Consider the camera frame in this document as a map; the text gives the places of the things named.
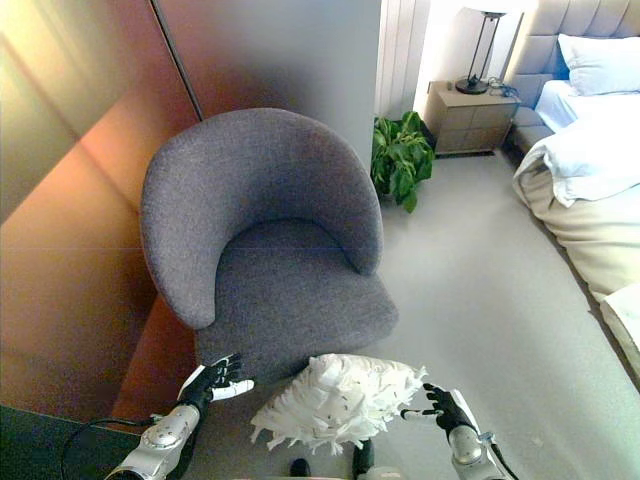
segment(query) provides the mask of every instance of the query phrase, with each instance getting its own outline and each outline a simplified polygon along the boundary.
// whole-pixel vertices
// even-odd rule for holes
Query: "reflective wall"
[[[205,117],[293,110],[368,166],[379,0],[157,3]],[[138,207],[193,105],[150,2],[3,7],[0,401],[78,420],[164,411],[193,332],[157,297]]]
[[[116,402],[156,292],[138,203],[195,123],[146,2],[3,9],[1,401],[77,419]]]

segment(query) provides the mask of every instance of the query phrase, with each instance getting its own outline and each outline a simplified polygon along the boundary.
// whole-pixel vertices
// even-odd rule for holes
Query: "power cord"
[[[67,440],[64,442],[64,446],[62,447],[62,453],[60,454],[60,478],[62,480],[67,480],[67,473],[64,467],[65,458],[75,438],[85,430],[95,425],[104,425],[104,424],[126,425],[128,427],[148,427],[150,425],[153,425],[155,422],[156,422],[156,417],[152,416],[146,420],[141,420],[138,422],[123,420],[121,418],[100,418],[98,420],[92,420],[91,422],[85,423],[80,428],[78,428],[75,432],[73,432],[69,436],[69,438],[67,438]]]
[[[496,77],[491,77],[487,80],[487,84],[491,89],[489,95],[493,95],[494,97],[515,97],[518,98],[520,95],[518,90],[510,87],[509,85],[505,85],[500,79]]]

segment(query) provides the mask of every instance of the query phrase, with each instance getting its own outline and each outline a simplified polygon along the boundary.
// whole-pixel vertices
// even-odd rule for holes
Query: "white pillow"
[[[571,86],[580,95],[640,91],[640,37],[558,35]]]
[[[311,357],[293,383],[251,419],[251,441],[267,429],[273,432],[269,450],[287,437],[289,446],[301,441],[313,452],[328,443],[338,455],[347,441],[362,448],[361,440],[386,431],[385,422],[411,401],[426,374],[424,367],[358,355]]]

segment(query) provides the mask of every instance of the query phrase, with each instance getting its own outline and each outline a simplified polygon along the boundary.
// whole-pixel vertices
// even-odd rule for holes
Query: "white fluffy object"
[[[387,430],[386,422],[411,401],[426,374],[424,367],[358,355],[311,357],[293,383],[253,417],[251,441],[266,429],[273,432],[269,450],[286,438],[289,446],[301,441],[314,453],[325,443],[333,455],[342,453],[344,442],[362,447],[361,441]]]

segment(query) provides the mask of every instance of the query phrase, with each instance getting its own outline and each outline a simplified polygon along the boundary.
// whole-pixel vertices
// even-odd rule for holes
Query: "potted plant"
[[[371,179],[379,197],[393,195],[396,204],[411,213],[416,208],[418,182],[431,178],[433,149],[416,112],[402,120],[376,118],[373,128]]]

